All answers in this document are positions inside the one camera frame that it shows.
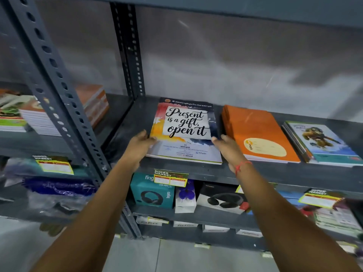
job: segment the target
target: person's right arm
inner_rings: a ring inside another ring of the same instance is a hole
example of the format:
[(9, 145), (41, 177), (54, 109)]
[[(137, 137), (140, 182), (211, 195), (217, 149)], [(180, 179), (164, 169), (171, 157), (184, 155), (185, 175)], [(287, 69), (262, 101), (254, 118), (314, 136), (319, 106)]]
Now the person's right arm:
[(247, 161), (236, 142), (212, 138), (229, 162), (280, 272), (361, 272), (352, 256), (275, 191)]

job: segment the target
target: red thread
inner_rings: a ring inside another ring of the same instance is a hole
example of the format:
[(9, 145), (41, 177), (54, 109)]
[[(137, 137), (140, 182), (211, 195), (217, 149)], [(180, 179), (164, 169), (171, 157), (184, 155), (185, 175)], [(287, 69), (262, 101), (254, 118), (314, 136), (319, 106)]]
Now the red thread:
[(249, 163), (252, 165), (251, 161), (242, 161), (239, 165), (236, 166), (236, 171), (235, 171), (236, 177), (237, 177), (237, 173), (240, 171), (240, 167), (243, 163)]

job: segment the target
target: hand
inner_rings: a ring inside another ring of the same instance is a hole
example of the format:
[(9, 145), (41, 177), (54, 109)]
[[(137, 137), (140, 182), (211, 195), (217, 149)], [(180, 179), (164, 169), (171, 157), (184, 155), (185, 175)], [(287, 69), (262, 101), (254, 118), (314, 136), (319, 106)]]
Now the hand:
[(154, 145), (157, 140), (153, 137), (148, 138), (146, 130), (139, 132), (136, 136), (131, 138), (125, 152), (120, 160), (131, 164), (134, 171), (140, 166), (140, 161), (146, 155), (149, 147)]
[(216, 137), (212, 137), (213, 144), (221, 151), (221, 154), (228, 161), (229, 169), (235, 172), (236, 166), (241, 164), (243, 161), (247, 161), (243, 153), (241, 152), (239, 146), (234, 141), (226, 135), (221, 135), (222, 140), (218, 140)]

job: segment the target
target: white floor tile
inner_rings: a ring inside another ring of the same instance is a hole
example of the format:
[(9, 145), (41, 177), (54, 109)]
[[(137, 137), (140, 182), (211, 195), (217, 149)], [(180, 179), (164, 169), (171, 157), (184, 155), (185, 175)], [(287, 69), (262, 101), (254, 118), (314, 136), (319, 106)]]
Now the white floor tile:
[(161, 240), (156, 272), (278, 272), (273, 259), (258, 251), (211, 246), (196, 248), (194, 243)]
[(155, 272), (160, 240), (114, 238), (103, 272)]

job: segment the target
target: person's left hand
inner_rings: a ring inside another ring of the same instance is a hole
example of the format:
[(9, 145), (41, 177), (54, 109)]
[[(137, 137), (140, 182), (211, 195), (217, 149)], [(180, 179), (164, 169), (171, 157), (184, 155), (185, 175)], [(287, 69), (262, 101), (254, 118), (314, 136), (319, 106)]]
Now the person's left hand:
[(134, 171), (140, 166), (140, 161), (146, 155), (149, 147), (154, 145), (157, 140), (153, 137), (148, 138), (146, 130), (139, 132), (131, 138), (121, 160), (134, 166)]

